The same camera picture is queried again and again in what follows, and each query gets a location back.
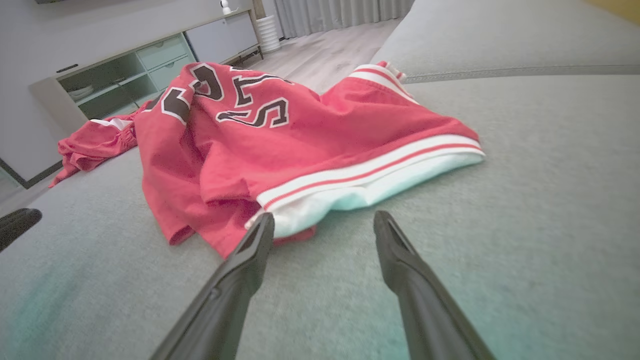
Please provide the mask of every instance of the sofa cushion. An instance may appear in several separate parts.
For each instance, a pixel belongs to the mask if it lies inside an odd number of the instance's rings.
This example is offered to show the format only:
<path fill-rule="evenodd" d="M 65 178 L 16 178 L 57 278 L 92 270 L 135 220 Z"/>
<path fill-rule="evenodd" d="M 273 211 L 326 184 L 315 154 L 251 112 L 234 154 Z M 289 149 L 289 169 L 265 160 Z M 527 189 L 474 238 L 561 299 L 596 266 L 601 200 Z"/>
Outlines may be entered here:
<path fill-rule="evenodd" d="M 583 0 L 415 0 L 380 60 L 408 82 L 640 74 L 640 26 Z"/>
<path fill-rule="evenodd" d="M 372 231 L 390 211 L 498 359 L 638 359 L 640 76 L 407 86 L 488 158 L 271 253 L 237 358 L 409 359 Z M 0 253 L 3 359 L 146 359 L 220 264 L 166 244 L 137 150 L 34 202 Z"/>

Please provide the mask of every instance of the yellow object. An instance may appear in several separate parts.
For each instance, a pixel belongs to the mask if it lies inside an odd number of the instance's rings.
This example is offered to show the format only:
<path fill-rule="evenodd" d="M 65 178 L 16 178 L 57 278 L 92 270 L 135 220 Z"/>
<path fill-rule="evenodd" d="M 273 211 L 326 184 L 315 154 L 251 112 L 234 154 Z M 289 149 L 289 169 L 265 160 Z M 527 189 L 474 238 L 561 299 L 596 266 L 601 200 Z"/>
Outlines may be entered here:
<path fill-rule="evenodd" d="M 610 13 L 640 25 L 640 0 L 586 0 Z"/>

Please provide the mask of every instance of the open shelf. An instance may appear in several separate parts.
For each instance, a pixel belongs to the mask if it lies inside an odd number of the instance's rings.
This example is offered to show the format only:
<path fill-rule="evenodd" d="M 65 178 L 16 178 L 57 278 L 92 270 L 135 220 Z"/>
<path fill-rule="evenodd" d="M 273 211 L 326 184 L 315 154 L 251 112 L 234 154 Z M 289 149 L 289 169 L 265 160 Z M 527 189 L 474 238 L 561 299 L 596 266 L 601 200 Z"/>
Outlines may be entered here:
<path fill-rule="evenodd" d="M 162 89 L 158 92 L 154 92 L 153 94 L 149 94 L 143 97 L 140 97 L 136 102 L 142 106 L 142 104 L 144 104 L 145 102 L 149 101 L 149 100 L 153 100 L 156 97 L 160 96 L 166 89 Z"/>
<path fill-rule="evenodd" d="M 80 110 L 89 119 L 104 119 L 114 115 L 127 115 L 138 109 L 144 99 L 152 97 L 158 90 L 147 73 L 120 82 L 110 91 L 97 94 L 79 104 Z"/>
<path fill-rule="evenodd" d="M 83 97 L 82 99 L 77 100 L 76 101 L 76 105 L 78 105 L 78 106 L 82 105 L 82 104 L 86 103 L 87 101 L 91 101 L 91 100 L 95 99 L 96 97 L 98 97 L 98 96 L 100 96 L 102 94 L 105 94 L 107 92 L 110 92 L 110 91 L 118 88 L 118 86 L 122 86 L 122 85 L 125 85 L 127 83 L 130 83 L 131 81 L 134 81 L 135 79 L 138 79 L 138 78 L 140 78 L 140 77 L 142 77 L 144 75 L 147 75 L 147 73 L 146 72 L 141 72 L 141 73 L 133 75 L 133 76 L 127 78 L 127 79 L 124 79 L 123 81 L 115 83 L 115 84 L 113 84 L 111 86 L 108 86 L 106 88 L 102 88 L 102 89 L 92 93 L 91 95 L 89 95 L 87 97 Z"/>

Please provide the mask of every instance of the red stripe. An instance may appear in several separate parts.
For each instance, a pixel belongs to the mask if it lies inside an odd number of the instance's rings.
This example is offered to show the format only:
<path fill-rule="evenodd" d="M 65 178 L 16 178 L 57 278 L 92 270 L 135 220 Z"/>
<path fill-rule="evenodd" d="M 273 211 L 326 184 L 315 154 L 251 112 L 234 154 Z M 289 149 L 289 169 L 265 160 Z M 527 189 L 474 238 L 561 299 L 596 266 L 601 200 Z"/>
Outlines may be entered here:
<path fill-rule="evenodd" d="M 383 78 L 385 78 L 385 79 L 387 79 L 387 80 L 391 81 L 391 83 L 392 83 L 393 85 L 395 85 L 395 86 L 396 86 L 396 88 L 398 88 L 400 91 L 402 91 L 402 93 L 404 93 L 404 94 L 405 94 L 405 95 L 407 95 L 408 97 L 411 97 L 409 94 L 407 94 L 407 93 L 406 93 L 406 91 L 405 91 L 405 90 L 404 90 L 400 85 L 398 85 L 398 84 L 396 83 L 396 81 L 397 81 L 397 79 L 396 79 L 396 78 L 392 78 L 392 77 L 390 77 L 389 75 L 385 74 L 385 73 L 384 73 L 384 72 L 382 72 L 382 71 L 378 71 L 378 70 L 374 70 L 374 69 L 356 69 L 356 70 L 354 70 L 353 72 L 370 72 L 370 73 L 372 73 L 372 74 L 380 75 L 380 76 L 382 76 Z"/>
<path fill-rule="evenodd" d="M 437 151 L 437 150 L 440 150 L 440 149 L 448 149 L 448 148 L 452 148 L 452 147 L 470 147 L 472 149 L 477 149 L 477 150 L 482 151 L 482 149 L 480 149 L 479 147 L 477 147 L 475 145 L 470 145 L 470 144 L 467 144 L 467 143 L 447 143 L 447 144 L 443 144 L 443 145 L 437 145 L 437 146 L 434 146 L 434 147 L 429 147 L 427 149 L 416 151 L 413 154 L 409 154 L 409 155 L 403 156 L 402 158 L 399 158 L 398 160 L 390 162 L 390 163 L 388 163 L 386 165 L 383 165 L 383 166 L 381 166 L 379 168 L 375 168 L 374 170 L 371 170 L 371 171 L 366 172 L 364 174 L 360 174 L 360 175 L 356 175 L 356 176 L 352 176 L 352 177 L 347 177 L 345 179 L 334 179 L 334 180 L 318 181 L 317 183 L 313 183 L 313 184 L 302 186 L 301 188 L 292 190 L 292 191 L 290 191 L 288 193 L 285 193 L 283 195 L 275 197 L 274 199 L 272 199 L 271 201 L 267 202 L 264 205 L 264 209 L 267 210 L 267 209 L 269 209 L 269 207 L 271 205 L 273 205 L 274 202 L 280 201 L 280 200 L 282 200 L 282 199 L 284 199 L 286 197 L 290 197 L 291 195 L 294 195 L 296 193 L 302 192 L 302 191 L 304 191 L 306 189 L 309 189 L 309 188 L 314 188 L 316 186 L 322 186 L 322 185 L 328 185 L 328 184 L 346 183 L 348 181 L 361 179 L 363 177 L 367 177 L 367 176 L 375 174 L 375 173 L 377 173 L 379 171 L 385 170 L 386 168 L 389 168 L 389 167 L 392 167 L 394 165 L 400 164 L 400 163 L 402 163 L 402 162 L 404 162 L 406 160 L 409 160 L 411 158 L 414 158 L 414 157 L 416 157 L 418 155 L 422 155 L 422 154 L 425 154 L 427 152 Z"/>

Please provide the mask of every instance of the bowl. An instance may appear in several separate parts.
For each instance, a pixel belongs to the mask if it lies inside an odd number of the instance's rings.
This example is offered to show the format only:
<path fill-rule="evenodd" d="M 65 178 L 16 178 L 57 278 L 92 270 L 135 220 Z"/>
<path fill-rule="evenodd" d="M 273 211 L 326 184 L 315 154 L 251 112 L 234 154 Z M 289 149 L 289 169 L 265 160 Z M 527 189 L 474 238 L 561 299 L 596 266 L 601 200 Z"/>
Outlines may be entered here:
<path fill-rule="evenodd" d="M 89 96 L 92 92 L 93 92 L 93 85 L 89 85 L 78 90 L 69 91 L 67 92 L 67 94 L 71 96 L 71 99 L 76 101 L 76 100 L 82 99 L 83 97 Z"/>

